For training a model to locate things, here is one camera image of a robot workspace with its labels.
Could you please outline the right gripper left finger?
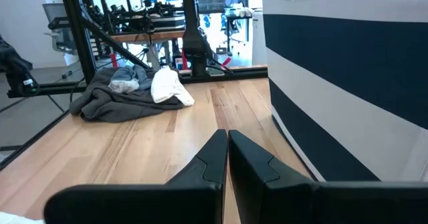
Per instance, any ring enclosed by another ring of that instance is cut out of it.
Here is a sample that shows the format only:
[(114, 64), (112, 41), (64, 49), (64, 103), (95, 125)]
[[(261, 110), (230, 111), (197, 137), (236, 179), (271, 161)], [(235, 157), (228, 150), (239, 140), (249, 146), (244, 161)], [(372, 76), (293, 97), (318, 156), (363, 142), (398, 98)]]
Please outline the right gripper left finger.
[(162, 185), (76, 185), (52, 195), (46, 224), (222, 224), (228, 137), (217, 130)]

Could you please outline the black aluminium table frame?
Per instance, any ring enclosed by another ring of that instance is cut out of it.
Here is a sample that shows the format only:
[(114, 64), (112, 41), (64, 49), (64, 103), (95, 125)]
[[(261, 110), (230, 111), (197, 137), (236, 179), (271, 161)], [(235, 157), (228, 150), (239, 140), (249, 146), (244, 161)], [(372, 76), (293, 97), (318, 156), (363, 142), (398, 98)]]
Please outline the black aluminium table frame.
[[(96, 37), (99, 37), (102, 41), (112, 47), (114, 51), (117, 51), (131, 63), (143, 67), (150, 73), (155, 72), (154, 68), (148, 66), (146, 63), (138, 59), (135, 55), (131, 54), (127, 49), (123, 48), (117, 41), (112, 39), (105, 31), (103, 31), (100, 26), (98, 26), (94, 21), (92, 21), (92, 19), (83, 7), (82, 0), (64, 0), (64, 3), (67, 17), (73, 33), (73, 38), (77, 47), (82, 71), (84, 74), (83, 80), (87, 83), (87, 85), (83, 87), (80, 85), (79, 82), (38, 84), (39, 92), (35, 96), (50, 96), (56, 94), (72, 95), (75, 92), (80, 92), (82, 94), (84, 93), (87, 86), (97, 73), (96, 62), (92, 54), (92, 48), (90, 45), (89, 35), (91, 33), (93, 33)], [(230, 70), (226, 67), (222, 67), (220, 63), (214, 58), (214, 56), (211, 60), (209, 60), (206, 70), (208, 76), (196, 78), (193, 77), (191, 68), (188, 74), (179, 74), (179, 80), (182, 84), (197, 84), (206, 82), (222, 82), (229, 80), (265, 78), (268, 75), (268, 69), (265, 66), (256, 68), (238, 68), (235, 70)], [(11, 88), (9, 89), (7, 95), (9, 98), (35, 97), (21, 95), (18, 92), (11, 90)]]

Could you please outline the dark grey garment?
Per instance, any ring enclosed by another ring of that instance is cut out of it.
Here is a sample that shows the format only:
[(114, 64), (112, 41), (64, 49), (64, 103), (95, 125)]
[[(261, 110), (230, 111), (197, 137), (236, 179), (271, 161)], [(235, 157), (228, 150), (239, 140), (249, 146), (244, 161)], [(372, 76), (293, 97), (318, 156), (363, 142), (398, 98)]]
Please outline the dark grey garment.
[(184, 107), (176, 97), (160, 103), (154, 102), (150, 88), (118, 93), (108, 87), (116, 72), (123, 73), (130, 70), (132, 68), (128, 66), (105, 68), (97, 72), (84, 93), (70, 103), (70, 113), (80, 115), (86, 121), (117, 123)]

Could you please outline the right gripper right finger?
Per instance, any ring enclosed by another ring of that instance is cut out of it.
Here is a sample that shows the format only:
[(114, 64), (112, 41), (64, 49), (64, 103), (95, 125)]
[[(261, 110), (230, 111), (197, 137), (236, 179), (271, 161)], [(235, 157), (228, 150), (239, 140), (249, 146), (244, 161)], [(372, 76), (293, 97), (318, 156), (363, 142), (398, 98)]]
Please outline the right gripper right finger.
[(428, 224), (428, 183), (313, 181), (237, 130), (229, 168), (242, 224)]

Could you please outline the black bulky device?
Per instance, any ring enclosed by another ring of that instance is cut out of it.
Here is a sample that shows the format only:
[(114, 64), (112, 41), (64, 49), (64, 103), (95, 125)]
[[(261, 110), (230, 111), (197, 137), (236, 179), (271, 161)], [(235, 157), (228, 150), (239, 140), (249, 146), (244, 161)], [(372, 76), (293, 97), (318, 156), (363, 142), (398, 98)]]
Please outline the black bulky device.
[(30, 73), (33, 69), (32, 63), (23, 59), (1, 35), (0, 69), (5, 71), (11, 90), (24, 96), (35, 96), (39, 92), (39, 85)]

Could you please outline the navy white striped fabric basket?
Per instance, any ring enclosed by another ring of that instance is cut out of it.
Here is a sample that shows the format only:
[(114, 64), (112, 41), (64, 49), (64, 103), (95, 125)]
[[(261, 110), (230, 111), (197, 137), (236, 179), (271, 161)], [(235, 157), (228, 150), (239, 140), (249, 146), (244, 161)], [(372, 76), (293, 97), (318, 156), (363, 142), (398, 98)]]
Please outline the navy white striped fabric basket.
[(320, 181), (428, 182), (428, 0), (262, 0), (272, 116)]

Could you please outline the white cabinet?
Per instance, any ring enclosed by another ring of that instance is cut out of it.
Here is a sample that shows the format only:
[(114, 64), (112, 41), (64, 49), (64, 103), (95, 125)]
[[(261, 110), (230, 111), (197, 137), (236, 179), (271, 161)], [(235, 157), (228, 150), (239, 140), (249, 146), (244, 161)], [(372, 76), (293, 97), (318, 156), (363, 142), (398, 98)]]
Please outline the white cabinet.
[(252, 17), (253, 43), (252, 43), (252, 65), (266, 65), (265, 32), (263, 26), (263, 9), (256, 9)]

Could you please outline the wooden desk with equipment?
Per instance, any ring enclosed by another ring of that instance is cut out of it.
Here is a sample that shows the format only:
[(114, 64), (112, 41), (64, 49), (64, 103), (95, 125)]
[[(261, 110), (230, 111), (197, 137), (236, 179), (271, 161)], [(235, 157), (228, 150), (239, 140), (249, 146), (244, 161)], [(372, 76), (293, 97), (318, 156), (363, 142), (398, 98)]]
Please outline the wooden desk with equipment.
[(111, 38), (117, 42), (137, 43), (155, 41), (169, 41), (172, 39), (182, 38), (184, 30), (179, 31), (158, 31), (154, 33), (125, 33), (111, 35)]

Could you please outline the small light grey garment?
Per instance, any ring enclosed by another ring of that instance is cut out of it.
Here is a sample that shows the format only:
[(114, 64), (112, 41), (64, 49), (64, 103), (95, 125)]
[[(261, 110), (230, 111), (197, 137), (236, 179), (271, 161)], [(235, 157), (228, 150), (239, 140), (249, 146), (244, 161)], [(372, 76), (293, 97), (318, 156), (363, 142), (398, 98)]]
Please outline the small light grey garment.
[(119, 94), (129, 94), (137, 89), (140, 85), (137, 79), (131, 80), (111, 80), (108, 87), (116, 93)]

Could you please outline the grey office chair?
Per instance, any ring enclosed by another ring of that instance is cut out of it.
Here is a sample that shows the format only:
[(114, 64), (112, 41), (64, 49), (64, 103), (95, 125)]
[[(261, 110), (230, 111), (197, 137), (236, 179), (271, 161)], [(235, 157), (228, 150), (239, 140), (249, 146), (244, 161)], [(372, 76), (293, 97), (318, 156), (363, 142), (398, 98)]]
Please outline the grey office chair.
[(77, 49), (73, 33), (63, 3), (44, 3), (43, 9), (47, 16), (52, 47), (55, 51), (76, 55)]

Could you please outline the blue grey garment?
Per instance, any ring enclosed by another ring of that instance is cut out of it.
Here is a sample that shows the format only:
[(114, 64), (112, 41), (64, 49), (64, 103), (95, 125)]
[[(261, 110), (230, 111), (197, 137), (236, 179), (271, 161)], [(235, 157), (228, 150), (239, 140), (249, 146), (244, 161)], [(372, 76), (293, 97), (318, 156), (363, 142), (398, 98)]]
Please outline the blue grey garment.
[(134, 78), (138, 80), (138, 83), (140, 85), (139, 89), (137, 90), (147, 90), (152, 85), (152, 78), (149, 78), (149, 76), (147, 75), (147, 71), (143, 67), (138, 65), (124, 66), (118, 68), (118, 70), (111, 77), (110, 81), (131, 80)]

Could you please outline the large white garment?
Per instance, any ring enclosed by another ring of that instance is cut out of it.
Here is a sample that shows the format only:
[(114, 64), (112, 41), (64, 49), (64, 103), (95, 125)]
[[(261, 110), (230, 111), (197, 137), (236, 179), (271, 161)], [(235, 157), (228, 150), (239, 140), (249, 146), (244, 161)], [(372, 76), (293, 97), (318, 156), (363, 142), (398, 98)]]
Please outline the large white garment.
[(179, 80), (179, 74), (163, 66), (153, 77), (150, 88), (152, 99), (155, 103), (161, 103), (176, 97), (184, 106), (192, 106), (195, 100), (185, 89)]

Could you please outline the white cloth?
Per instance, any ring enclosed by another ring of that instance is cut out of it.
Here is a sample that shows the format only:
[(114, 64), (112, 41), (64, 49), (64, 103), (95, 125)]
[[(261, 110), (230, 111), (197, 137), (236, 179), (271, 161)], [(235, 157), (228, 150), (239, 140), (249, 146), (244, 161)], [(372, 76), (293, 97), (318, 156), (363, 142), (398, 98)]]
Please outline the white cloth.
[(0, 224), (45, 224), (43, 219), (33, 220), (26, 217), (0, 212)]

